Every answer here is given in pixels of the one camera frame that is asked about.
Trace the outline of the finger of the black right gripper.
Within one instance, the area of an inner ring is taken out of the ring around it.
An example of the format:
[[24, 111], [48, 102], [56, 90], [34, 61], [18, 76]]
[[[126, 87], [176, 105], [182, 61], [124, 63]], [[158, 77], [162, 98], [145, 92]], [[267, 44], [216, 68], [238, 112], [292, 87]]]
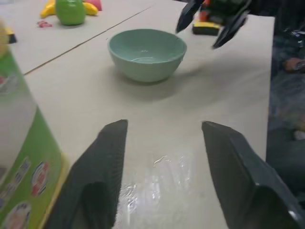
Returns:
[[187, 2], [186, 6], [183, 8], [175, 32], [179, 33], [186, 29], [193, 21], [194, 15], [201, 7], [202, 0], [190, 0]]
[[220, 35], [213, 44], [213, 49], [218, 49], [228, 43], [245, 24], [248, 16], [248, 11], [244, 10], [239, 12], [237, 15], [232, 16], [229, 21], [225, 24]]

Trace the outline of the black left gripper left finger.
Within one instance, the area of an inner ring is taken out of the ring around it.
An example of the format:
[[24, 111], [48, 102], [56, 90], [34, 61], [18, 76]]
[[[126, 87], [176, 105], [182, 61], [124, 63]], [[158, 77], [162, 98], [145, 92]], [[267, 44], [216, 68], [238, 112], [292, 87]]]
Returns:
[[79, 207], [91, 229], [111, 229], [122, 185], [128, 121], [107, 124], [73, 164], [63, 183], [46, 229], [70, 229]]

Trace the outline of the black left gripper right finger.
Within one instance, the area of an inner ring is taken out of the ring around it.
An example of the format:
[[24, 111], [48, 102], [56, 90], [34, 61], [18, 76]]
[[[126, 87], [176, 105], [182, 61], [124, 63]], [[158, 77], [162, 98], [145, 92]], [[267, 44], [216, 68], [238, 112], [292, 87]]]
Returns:
[[230, 229], [303, 229], [305, 212], [238, 131], [202, 123], [213, 185]]

